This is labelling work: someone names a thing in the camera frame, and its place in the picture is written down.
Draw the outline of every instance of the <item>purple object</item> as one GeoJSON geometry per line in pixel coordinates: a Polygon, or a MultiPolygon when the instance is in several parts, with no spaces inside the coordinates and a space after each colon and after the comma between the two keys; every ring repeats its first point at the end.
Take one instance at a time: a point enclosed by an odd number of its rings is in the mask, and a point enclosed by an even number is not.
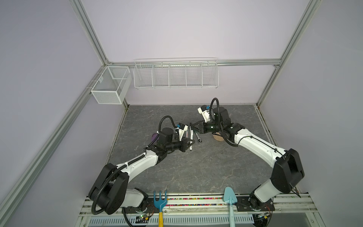
{"type": "Polygon", "coordinates": [[[151,142],[154,141],[154,139],[158,136],[157,133],[154,133],[152,136],[151,136],[151,142]]]}

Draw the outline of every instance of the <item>light blue shovel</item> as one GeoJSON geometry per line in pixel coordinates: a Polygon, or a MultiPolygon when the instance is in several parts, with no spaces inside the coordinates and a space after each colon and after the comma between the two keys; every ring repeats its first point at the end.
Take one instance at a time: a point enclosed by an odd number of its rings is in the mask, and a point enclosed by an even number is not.
{"type": "Polygon", "coordinates": [[[224,189],[223,200],[226,203],[229,203],[229,226],[235,227],[234,223],[234,212],[233,212],[233,204],[237,203],[237,197],[231,187],[226,187],[224,189]]]}

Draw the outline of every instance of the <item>gray marble tabletop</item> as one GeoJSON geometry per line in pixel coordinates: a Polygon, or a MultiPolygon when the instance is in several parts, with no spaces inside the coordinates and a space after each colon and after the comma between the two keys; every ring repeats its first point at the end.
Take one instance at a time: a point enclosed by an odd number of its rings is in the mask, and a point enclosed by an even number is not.
{"type": "MultiPolygon", "coordinates": [[[[158,130],[159,121],[170,115],[174,122],[189,124],[203,120],[194,105],[130,106],[111,155],[110,163],[126,162],[142,153],[158,130]]],[[[255,135],[266,134],[253,105],[224,105],[232,122],[240,123],[255,135]]],[[[163,127],[170,127],[169,119],[163,127]]],[[[272,168],[261,158],[242,146],[232,147],[216,141],[212,134],[200,134],[202,143],[184,153],[175,151],[156,166],[130,181],[128,188],[140,188],[146,193],[154,190],[168,192],[224,192],[225,187],[236,193],[249,194],[270,178],[272,168]]]]}

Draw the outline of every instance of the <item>white wire basket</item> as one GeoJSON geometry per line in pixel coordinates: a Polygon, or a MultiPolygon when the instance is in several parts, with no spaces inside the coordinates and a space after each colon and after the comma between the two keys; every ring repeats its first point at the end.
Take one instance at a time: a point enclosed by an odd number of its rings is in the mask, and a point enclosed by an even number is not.
{"type": "Polygon", "coordinates": [[[99,104],[122,104],[131,80],[127,66],[107,66],[91,92],[99,104]]]}
{"type": "Polygon", "coordinates": [[[216,88],[219,85],[216,58],[148,60],[135,60],[134,84],[137,89],[216,88]]]}

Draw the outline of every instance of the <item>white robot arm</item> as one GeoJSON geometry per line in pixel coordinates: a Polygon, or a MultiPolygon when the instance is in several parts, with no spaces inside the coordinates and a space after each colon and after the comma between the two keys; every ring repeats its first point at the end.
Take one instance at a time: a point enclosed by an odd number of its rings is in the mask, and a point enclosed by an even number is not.
{"type": "MultiPolygon", "coordinates": [[[[204,120],[190,124],[193,131],[201,134],[218,132],[229,145],[247,148],[273,168],[271,178],[250,194],[249,206],[259,210],[272,197],[280,193],[289,193],[304,177],[299,154],[293,149],[276,147],[254,135],[244,126],[232,123],[227,110],[219,107],[218,99],[214,98],[213,101],[210,106],[198,108],[204,120]],[[214,100],[217,101],[217,108],[213,109],[212,113],[214,100]]],[[[159,123],[158,136],[144,148],[143,154],[116,166],[110,163],[105,165],[89,192],[89,198],[94,201],[92,213],[99,214],[105,211],[107,214],[112,214],[119,207],[129,206],[144,210],[148,196],[139,189],[127,189],[128,182],[147,168],[160,163],[167,154],[175,150],[185,152],[194,144],[194,140],[183,137],[187,129],[187,125],[182,123],[175,125],[170,116],[165,116],[159,123]],[[165,118],[170,118],[173,127],[160,130],[165,118]],[[96,205],[99,205],[101,210],[96,211],[96,205]]]]}

